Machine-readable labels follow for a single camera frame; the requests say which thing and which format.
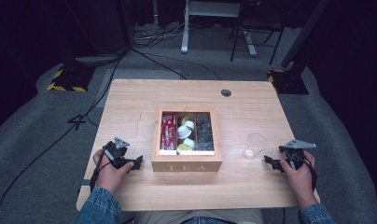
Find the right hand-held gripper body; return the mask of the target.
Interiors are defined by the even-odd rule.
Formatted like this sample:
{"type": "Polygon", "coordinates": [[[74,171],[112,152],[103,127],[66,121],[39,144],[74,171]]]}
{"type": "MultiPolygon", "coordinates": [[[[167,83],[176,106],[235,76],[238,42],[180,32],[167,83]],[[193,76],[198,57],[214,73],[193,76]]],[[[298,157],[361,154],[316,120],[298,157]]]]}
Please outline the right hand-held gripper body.
{"type": "Polygon", "coordinates": [[[286,161],[293,170],[298,170],[304,164],[304,149],[316,148],[316,144],[293,139],[279,147],[281,153],[286,155],[286,161]]]}

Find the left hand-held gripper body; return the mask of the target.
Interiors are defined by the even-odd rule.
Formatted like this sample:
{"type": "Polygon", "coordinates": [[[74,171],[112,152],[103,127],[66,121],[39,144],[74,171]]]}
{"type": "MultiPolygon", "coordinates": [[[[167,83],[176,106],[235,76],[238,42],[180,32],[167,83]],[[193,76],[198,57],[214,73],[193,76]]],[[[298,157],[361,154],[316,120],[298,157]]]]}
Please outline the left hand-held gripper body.
{"type": "Polygon", "coordinates": [[[134,160],[125,158],[125,153],[128,150],[129,145],[129,143],[115,137],[114,141],[109,141],[105,146],[103,146],[105,155],[116,169],[120,169],[131,161],[135,163],[134,160]]]}

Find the clear plastic cup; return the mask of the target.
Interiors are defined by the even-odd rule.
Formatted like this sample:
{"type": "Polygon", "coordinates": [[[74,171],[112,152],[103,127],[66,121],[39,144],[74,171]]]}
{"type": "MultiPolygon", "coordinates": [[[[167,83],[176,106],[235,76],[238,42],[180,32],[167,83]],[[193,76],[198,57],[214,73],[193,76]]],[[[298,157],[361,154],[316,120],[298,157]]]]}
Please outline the clear plastic cup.
{"type": "Polygon", "coordinates": [[[251,133],[246,138],[243,156],[248,160],[253,160],[267,148],[267,145],[268,142],[263,135],[251,133]]]}

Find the wooden box with glass lid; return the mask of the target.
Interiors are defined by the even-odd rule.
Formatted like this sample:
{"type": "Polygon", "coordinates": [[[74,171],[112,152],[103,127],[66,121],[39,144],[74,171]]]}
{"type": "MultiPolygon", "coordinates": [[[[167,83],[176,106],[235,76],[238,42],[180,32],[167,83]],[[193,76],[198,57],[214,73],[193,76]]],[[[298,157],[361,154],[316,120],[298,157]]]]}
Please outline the wooden box with glass lid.
{"type": "Polygon", "coordinates": [[[156,114],[156,126],[152,151],[152,167],[154,172],[217,172],[223,162],[220,137],[218,133],[217,115],[213,107],[160,107],[156,114]],[[163,150],[161,148],[161,117],[163,114],[176,114],[176,148],[163,150]],[[209,113],[213,132],[213,151],[197,149],[196,115],[209,113]],[[195,129],[191,130],[189,139],[195,142],[192,151],[176,150],[186,139],[179,139],[177,129],[182,126],[181,119],[189,117],[194,122],[195,129]]]}

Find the pile of dark tea bags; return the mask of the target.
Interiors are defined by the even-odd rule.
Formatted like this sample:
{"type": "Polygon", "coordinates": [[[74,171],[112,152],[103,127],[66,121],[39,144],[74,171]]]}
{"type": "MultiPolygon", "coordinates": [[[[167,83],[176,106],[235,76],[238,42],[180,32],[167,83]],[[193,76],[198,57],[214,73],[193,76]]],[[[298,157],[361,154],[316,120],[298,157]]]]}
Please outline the pile of dark tea bags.
{"type": "Polygon", "coordinates": [[[200,151],[213,151],[213,132],[209,113],[196,115],[197,149],[200,151]]]}

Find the person's left hand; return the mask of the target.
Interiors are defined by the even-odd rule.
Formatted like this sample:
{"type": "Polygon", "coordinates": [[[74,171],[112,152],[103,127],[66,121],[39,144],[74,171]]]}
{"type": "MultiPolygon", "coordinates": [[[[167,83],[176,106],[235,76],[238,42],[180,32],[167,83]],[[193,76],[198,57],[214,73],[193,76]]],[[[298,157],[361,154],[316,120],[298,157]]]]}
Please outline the person's left hand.
{"type": "Polygon", "coordinates": [[[106,189],[110,193],[115,193],[119,189],[124,176],[128,174],[134,163],[129,162],[120,169],[116,169],[113,165],[109,164],[109,159],[106,156],[102,157],[102,155],[103,151],[99,149],[92,157],[95,163],[100,161],[102,167],[96,180],[96,186],[106,189]]]}

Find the person's right hand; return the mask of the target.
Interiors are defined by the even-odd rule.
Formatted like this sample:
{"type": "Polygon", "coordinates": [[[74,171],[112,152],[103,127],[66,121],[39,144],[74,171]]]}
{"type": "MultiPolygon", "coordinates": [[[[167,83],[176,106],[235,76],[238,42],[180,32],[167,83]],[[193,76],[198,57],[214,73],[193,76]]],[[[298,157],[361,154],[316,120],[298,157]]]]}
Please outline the person's right hand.
{"type": "Polygon", "coordinates": [[[310,168],[303,164],[299,170],[295,171],[286,161],[280,161],[280,164],[287,175],[288,184],[296,196],[300,210],[303,211],[313,204],[318,204],[314,196],[310,168]]]}

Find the row of red tea packets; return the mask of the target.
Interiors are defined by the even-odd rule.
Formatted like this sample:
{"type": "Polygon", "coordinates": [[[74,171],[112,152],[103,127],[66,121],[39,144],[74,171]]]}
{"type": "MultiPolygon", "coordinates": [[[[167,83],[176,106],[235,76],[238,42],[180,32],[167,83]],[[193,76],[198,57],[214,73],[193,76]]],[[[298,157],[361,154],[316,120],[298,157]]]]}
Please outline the row of red tea packets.
{"type": "Polygon", "coordinates": [[[176,148],[176,114],[167,113],[161,117],[161,148],[163,150],[176,148]]]}

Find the black hazard-striped stand base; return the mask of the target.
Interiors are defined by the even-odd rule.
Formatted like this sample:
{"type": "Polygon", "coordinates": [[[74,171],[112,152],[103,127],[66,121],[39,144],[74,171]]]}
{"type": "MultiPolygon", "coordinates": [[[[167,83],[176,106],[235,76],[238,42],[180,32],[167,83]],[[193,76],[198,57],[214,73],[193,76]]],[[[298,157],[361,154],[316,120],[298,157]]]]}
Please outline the black hazard-striped stand base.
{"type": "Polygon", "coordinates": [[[78,91],[89,90],[95,68],[86,65],[67,67],[62,65],[49,83],[48,91],[78,91]]]}
{"type": "Polygon", "coordinates": [[[270,70],[267,72],[267,79],[272,83],[278,94],[309,94],[302,78],[292,75],[290,71],[280,69],[270,70]]]}

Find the slanted black stand pole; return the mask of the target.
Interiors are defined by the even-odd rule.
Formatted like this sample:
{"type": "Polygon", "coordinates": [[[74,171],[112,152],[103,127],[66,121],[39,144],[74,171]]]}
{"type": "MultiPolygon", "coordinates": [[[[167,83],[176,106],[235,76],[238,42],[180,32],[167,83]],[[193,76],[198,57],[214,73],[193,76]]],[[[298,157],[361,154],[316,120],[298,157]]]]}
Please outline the slanted black stand pole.
{"type": "Polygon", "coordinates": [[[284,60],[282,60],[282,67],[288,68],[291,63],[298,65],[299,63],[303,63],[306,59],[310,58],[312,50],[310,49],[310,44],[308,41],[310,40],[311,32],[318,24],[318,21],[326,10],[329,2],[330,0],[320,0],[317,3],[308,21],[301,29],[300,34],[287,52],[284,60]]]}

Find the black chair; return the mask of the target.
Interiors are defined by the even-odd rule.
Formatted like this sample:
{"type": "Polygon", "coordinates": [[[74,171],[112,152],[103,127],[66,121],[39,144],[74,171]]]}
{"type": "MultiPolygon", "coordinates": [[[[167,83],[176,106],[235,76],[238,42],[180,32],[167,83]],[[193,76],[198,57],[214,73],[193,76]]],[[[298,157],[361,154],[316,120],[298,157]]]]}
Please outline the black chair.
{"type": "Polygon", "coordinates": [[[244,0],[239,7],[237,21],[229,36],[229,39],[233,39],[230,61],[233,61],[238,34],[253,32],[268,34],[262,46],[273,48],[269,61],[269,64],[272,64],[284,30],[283,16],[270,0],[244,0]]]}

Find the white desk frame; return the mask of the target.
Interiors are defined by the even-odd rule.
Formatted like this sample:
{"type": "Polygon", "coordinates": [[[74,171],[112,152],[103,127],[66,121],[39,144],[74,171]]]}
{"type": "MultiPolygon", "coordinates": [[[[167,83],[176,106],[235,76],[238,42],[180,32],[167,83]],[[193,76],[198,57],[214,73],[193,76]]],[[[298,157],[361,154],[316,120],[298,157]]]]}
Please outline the white desk frame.
{"type": "Polygon", "coordinates": [[[181,52],[187,53],[189,51],[189,19],[191,16],[237,18],[239,9],[240,3],[222,2],[221,0],[185,0],[181,52]]]}

